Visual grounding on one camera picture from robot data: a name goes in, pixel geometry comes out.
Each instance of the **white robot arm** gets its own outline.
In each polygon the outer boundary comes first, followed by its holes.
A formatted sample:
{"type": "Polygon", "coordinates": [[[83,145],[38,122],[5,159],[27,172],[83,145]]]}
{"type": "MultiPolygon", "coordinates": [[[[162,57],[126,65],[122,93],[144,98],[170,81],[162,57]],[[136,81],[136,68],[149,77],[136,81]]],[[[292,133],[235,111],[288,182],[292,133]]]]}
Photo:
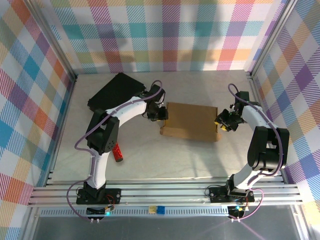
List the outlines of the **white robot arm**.
{"type": "Polygon", "coordinates": [[[224,109],[215,119],[215,123],[217,125],[221,124],[221,129],[227,132],[236,131],[241,123],[248,123],[253,130],[247,153],[247,164],[239,172],[231,175],[226,183],[225,191],[222,191],[227,198],[232,196],[234,200],[237,200],[246,198],[250,188],[259,179],[266,174],[274,173],[278,167],[280,159],[279,143],[270,125],[276,129],[280,136],[283,153],[281,168],[284,168],[287,163],[289,131],[273,124],[257,102],[250,102],[247,91],[240,91],[235,95],[256,108],[235,99],[235,104],[230,106],[230,111],[224,109]],[[268,144],[272,144],[274,147],[268,148],[268,144]]]}
{"type": "MultiPolygon", "coordinates": [[[[133,102],[134,100],[138,100],[139,97],[134,96],[132,97],[128,102],[133,102]]],[[[116,109],[108,109],[107,113],[112,113],[116,109]]],[[[130,104],[128,106],[125,106],[117,113],[113,114],[112,116],[114,118],[118,118],[119,120],[119,128],[122,124],[129,121],[130,119],[134,118],[137,115],[141,115],[145,113],[147,110],[147,103],[144,101],[139,101],[133,104],[130,104]]],[[[110,145],[114,145],[115,141],[109,142],[110,145]]],[[[91,186],[94,189],[100,189],[102,186],[106,184],[106,168],[107,168],[107,161],[109,154],[111,152],[112,148],[109,148],[109,151],[102,153],[99,155],[99,153],[92,148],[91,150],[95,153],[95,164],[94,164],[94,170],[93,175],[90,177],[90,179],[87,181],[87,184],[91,186]]]]}
{"type": "Polygon", "coordinates": [[[90,151],[94,153],[95,160],[91,161],[89,178],[84,182],[83,189],[79,190],[77,204],[97,204],[105,201],[107,161],[117,143],[119,128],[137,115],[146,114],[151,121],[168,119],[167,109],[161,106],[165,94],[161,87],[154,84],[149,92],[145,90],[136,92],[128,101],[114,108],[94,110],[86,131],[92,133],[87,135],[86,140],[90,151]],[[113,113],[112,116],[102,126],[92,131],[111,113],[113,113]]]}

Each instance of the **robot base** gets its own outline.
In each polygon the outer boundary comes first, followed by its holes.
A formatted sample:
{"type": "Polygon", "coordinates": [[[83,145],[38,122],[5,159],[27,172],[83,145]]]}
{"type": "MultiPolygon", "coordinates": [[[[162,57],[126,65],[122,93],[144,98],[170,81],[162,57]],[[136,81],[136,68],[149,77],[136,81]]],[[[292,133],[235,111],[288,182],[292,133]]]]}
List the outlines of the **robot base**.
{"type": "Polygon", "coordinates": [[[209,188],[209,195],[210,195],[210,202],[212,204],[215,203],[254,203],[255,202],[255,197],[254,193],[250,191],[247,195],[245,196],[233,196],[233,195],[228,195],[228,189],[226,186],[221,186],[221,187],[210,187],[209,188]]]}
{"type": "Polygon", "coordinates": [[[121,199],[121,189],[120,188],[105,188],[101,191],[101,197],[99,199],[94,198],[86,190],[80,188],[78,190],[76,204],[77,205],[96,205],[96,204],[119,204],[121,199]]]}

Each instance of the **red cylinder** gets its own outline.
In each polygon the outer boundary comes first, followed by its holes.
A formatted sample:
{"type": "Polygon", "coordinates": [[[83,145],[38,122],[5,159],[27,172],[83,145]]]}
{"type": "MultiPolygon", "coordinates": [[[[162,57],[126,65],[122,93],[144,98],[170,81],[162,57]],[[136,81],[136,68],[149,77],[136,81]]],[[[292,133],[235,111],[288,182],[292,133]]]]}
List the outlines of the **red cylinder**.
{"type": "Polygon", "coordinates": [[[117,163],[124,159],[118,143],[115,144],[114,148],[112,149],[112,153],[117,163]]]}

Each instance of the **blue block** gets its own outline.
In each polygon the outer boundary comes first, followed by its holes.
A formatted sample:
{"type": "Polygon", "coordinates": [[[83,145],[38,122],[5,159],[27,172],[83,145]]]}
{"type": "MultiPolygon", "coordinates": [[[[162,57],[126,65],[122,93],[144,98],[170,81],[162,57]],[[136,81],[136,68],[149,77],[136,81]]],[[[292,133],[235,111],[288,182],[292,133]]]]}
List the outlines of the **blue block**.
{"type": "Polygon", "coordinates": [[[156,207],[156,214],[164,215],[166,213],[166,208],[164,206],[157,206],[156,207]]]}

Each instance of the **plaid backdrop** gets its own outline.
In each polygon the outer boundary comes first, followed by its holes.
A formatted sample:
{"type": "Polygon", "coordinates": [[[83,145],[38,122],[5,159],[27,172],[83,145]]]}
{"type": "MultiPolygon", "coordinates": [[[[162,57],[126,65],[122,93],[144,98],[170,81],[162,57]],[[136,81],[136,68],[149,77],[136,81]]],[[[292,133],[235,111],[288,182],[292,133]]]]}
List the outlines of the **plaid backdrop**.
{"type": "Polygon", "coordinates": [[[72,83],[23,0],[0,0],[0,239],[18,237],[72,83]]]}
{"type": "Polygon", "coordinates": [[[286,172],[320,226],[320,1],[299,0],[257,73],[267,114],[290,131],[286,172]]]}
{"type": "Polygon", "coordinates": [[[252,69],[254,68],[259,56],[260,56],[260,53],[262,51],[262,49],[264,48],[267,40],[268,40],[268,37],[270,36],[270,34],[272,33],[272,30],[274,29],[275,25],[276,25],[276,22],[282,12],[282,10],[284,9],[284,6],[286,5],[286,2],[287,0],[281,0],[281,3],[279,4],[279,6],[277,7],[277,10],[276,12],[274,13],[273,15],[273,18],[272,18],[272,21],[269,25],[269,27],[267,28],[263,38],[262,38],[262,41],[260,42],[260,45],[257,49],[257,51],[255,52],[254,54],[254,57],[253,57],[253,60],[249,66],[248,69],[244,69],[245,71],[248,71],[248,72],[252,72],[252,69]]]}
{"type": "Polygon", "coordinates": [[[73,68],[86,74],[244,69],[285,2],[39,1],[73,68]]]}

